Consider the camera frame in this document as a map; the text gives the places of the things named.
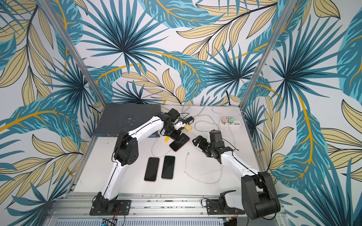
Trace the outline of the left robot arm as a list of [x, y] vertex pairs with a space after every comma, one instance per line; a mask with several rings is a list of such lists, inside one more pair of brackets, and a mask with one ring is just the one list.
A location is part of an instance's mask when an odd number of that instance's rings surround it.
[[181, 119], [181, 114], [172, 108], [167, 113], [157, 113], [131, 131], [120, 132], [111, 157], [112, 170], [104, 187], [92, 202], [94, 210], [104, 214], [110, 214], [116, 210], [116, 200], [122, 179], [129, 166], [138, 159], [138, 146], [144, 139], [154, 132], [163, 131], [164, 135], [179, 142], [182, 130], [187, 124]]

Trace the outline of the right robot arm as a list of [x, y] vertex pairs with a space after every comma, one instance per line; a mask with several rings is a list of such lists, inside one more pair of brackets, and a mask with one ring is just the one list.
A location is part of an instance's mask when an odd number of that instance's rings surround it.
[[227, 147], [222, 133], [217, 130], [209, 132], [210, 139], [197, 136], [193, 145], [206, 157], [216, 159], [222, 167], [230, 170], [240, 180], [241, 194], [235, 190], [220, 193], [217, 201], [207, 201], [206, 207], [224, 214], [245, 213], [250, 219], [276, 215], [281, 204], [271, 175], [260, 172], [242, 161], [236, 154], [235, 147]]

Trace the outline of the yellow charger plug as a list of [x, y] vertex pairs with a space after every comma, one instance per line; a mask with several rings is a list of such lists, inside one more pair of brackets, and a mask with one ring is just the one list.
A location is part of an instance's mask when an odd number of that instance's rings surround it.
[[184, 129], [185, 129], [187, 132], [189, 132], [189, 131], [192, 130], [192, 127], [191, 127], [190, 125], [186, 125], [186, 126], [184, 127]]

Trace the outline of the pink charger plug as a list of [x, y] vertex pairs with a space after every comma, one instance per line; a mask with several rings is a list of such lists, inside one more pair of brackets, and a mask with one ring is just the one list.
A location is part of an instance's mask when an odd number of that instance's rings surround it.
[[227, 123], [228, 120], [229, 120], [229, 119], [228, 119], [227, 117], [223, 117], [222, 120], [221, 120], [221, 122], [222, 122], [222, 123]]

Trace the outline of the green charger plug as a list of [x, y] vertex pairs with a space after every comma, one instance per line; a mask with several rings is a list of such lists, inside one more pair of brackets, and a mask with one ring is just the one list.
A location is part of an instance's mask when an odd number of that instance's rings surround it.
[[228, 123], [234, 123], [234, 121], [235, 121], [234, 117], [230, 117], [230, 118], [228, 119]]

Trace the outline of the white power strip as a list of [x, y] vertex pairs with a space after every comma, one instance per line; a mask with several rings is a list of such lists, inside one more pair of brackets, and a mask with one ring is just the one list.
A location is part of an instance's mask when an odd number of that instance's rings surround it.
[[220, 121], [219, 123], [219, 127], [220, 128], [227, 128], [227, 129], [234, 129], [234, 128], [239, 128], [241, 126], [241, 121], [239, 120], [235, 120], [234, 122], [226, 122], [223, 123], [222, 121]]

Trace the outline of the dark grey network switch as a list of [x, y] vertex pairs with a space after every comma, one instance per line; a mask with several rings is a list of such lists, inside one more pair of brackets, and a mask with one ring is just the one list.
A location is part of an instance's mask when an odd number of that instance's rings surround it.
[[117, 137], [131, 131], [161, 112], [159, 104], [107, 104], [93, 133], [96, 137]]

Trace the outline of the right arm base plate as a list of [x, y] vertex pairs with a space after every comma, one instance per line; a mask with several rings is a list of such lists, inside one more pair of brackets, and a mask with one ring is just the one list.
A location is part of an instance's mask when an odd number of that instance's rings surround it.
[[208, 215], [244, 215], [245, 211], [226, 206], [218, 199], [203, 199], [202, 206], [206, 208]]

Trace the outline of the aluminium rail frame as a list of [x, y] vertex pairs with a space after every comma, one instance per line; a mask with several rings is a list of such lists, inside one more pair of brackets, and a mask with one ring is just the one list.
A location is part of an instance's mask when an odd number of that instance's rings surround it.
[[213, 215], [206, 202], [215, 196], [199, 195], [131, 195], [120, 194], [120, 200], [129, 200], [130, 206], [117, 216], [92, 216], [92, 194], [71, 193], [54, 202], [45, 217], [44, 226], [288, 226], [285, 211], [277, 215], [250, 220], [240, 211], [231, 215]]

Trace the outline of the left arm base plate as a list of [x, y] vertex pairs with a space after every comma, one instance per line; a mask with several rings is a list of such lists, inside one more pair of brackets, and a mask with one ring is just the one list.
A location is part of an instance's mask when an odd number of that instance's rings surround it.
[[92, 204], [90, 216], [111, 216], [111, 215], [129, 215], [131, 200], [99, 201], [95, 200]]

